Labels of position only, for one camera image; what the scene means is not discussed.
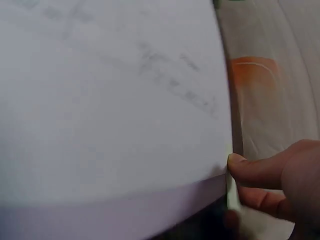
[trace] faint pencil marks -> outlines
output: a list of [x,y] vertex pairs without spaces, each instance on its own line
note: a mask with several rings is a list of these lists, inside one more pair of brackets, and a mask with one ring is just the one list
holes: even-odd
[[0,0],[0,2],[12,4],[26,10],[31,10],[39,4],[39,0]]
[[43,10],[43,15],[46,18],[54,21],[59,21],[64,17],[63,13],[54,6],[48,6],[47,8],[45,8]]
[[148,79],[153,80],[154,83],[166,89],[174,96],[192,104],[212,118],[217,118],[217,101],[215,97],[206,100],[194,90],[186,87],[183,84],[183,80],[170,74],[169,67],[165,67],[166,65],[173,66],[174,62],[165,55],[153,50],[148,44],[141,43],[138,49],[141,52],[141,63],[139,66],[139,74],[141,76],[147,76]]
[[200,72],[200,68],[184,53],[180,54],[180,59],[183,60],[192,70],[196,71],[197,73]]

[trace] finger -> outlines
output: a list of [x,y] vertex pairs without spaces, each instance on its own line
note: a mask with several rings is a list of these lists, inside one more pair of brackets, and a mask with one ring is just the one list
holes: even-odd
[[277,219],[296,222],[295,212],[282,194],[265,191],[260,188],[238,187],[238,194],[241,204],[271,215]]
[[227,229],[235,230],[238,232],[240,226],[240,220],[238,214],[235,211],[229,210],[224,215],[224,226]]
[[247,161],[233,153],[228,158],[228,169],[237,182],[247,187],[282,189],[282,172],[292,156],[319,145],[319,141],[302,140],[273,157],[257,161]]
[[236,211],[228,210],[224,215],[224,226],[231,231],[231,239],[233,240],[246,240],[240,234],[240,219]]

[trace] white paper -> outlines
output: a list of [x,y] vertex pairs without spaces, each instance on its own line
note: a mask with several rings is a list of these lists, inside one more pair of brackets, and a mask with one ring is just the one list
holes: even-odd
[[209,0],[0,0],[0,204],[87,202],[225,173]]

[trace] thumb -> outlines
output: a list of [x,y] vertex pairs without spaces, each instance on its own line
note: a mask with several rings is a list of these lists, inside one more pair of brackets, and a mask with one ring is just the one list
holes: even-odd
[[282,173],[286,164],[298,153],[319,146],[319,141],[301,140],[270,158],[247,161],[243,156],[231,154],[228,170],[241,185],[261,189],[282,189]]
[[286,164],[282,158],[271,157],[248,161],[243,156],[231,154],[228,157],[228,169],[239,184],[261,189],[281,189],[281,174]]

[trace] orange pattern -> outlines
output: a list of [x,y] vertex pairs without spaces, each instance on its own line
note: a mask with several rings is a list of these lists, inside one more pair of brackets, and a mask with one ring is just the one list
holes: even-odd
[[279,70],[276,62],[269,58],[246,56],[231,60],[231,70],[236,87],[260,83],[265,87],[275,87]]

